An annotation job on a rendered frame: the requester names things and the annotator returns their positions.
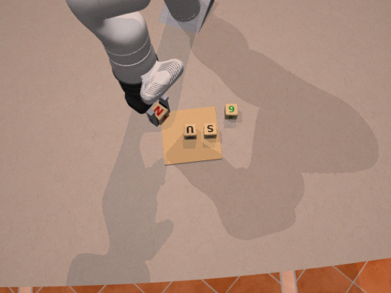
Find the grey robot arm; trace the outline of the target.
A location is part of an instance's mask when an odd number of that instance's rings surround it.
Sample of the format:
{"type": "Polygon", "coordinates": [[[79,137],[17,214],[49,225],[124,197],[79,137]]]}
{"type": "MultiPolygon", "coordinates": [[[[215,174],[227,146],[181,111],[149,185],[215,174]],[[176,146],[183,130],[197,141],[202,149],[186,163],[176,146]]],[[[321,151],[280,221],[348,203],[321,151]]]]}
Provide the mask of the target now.
{"type": "MultiPolygon", "coordinates": [[[[102,42],[113,62],[132,65],[143,60],[151,48],[146,21],[138,12],[150,1],[66,0],[66,3],[75,17],[102,42]]],[[[179,22],[193,20],[201,9],[200,0],[164,1],[171,16],[179,22]]]]}

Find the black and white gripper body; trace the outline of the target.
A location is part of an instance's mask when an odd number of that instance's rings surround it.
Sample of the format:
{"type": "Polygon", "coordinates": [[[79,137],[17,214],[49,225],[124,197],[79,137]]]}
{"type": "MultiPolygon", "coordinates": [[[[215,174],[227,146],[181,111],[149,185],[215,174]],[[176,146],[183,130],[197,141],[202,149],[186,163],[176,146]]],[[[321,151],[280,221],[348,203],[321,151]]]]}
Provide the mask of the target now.
{"type": "Polygon", "coordinates": [[[152,43],[147,56],[138,63],[120,65],[110,58],[109,62],[127,104],[140,114],[146,113],[184,71],[183,62],[178,59],[159,62],[152,43]]]}

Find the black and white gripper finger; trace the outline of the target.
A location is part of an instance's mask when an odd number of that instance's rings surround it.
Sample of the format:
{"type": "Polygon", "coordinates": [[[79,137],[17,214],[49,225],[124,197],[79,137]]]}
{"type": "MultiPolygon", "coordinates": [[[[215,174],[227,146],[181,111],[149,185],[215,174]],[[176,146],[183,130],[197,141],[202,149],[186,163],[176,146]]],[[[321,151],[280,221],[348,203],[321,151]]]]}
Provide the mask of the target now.
{"type": "Polygon", "coordinates": [[[169,103],[168,103],[169,97],[164,93],[160,98],[159,98],[159,104],[168,109],[170,113],[170,108],[169,108],[169,103]]]}
{"type": "Polygon", "coordinates": [[[159,122],[158,122],[158,118],[155,116],[155,112],[151,109],[148,109],[147,112],[146,112],[148,118],[149,118],[149,121],[155,125],[156,127],[159,126],[159,122]]]}

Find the tan flat mat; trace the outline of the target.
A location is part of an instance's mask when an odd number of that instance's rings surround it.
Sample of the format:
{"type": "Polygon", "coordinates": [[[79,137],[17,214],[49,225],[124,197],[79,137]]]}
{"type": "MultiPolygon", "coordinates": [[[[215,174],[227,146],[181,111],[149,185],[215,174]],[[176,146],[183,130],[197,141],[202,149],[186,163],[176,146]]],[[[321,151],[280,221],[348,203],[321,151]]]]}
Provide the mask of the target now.
{"type": "Polygon", "coordinates": [[[218,125],[217,137],[205,139],[204,123],[217,125],[215,106],[170,111],[161,125],[165,165],[222,159],[218,125]],[[185,140],[184,124],[196,124],[197,139],[185,140]]]}

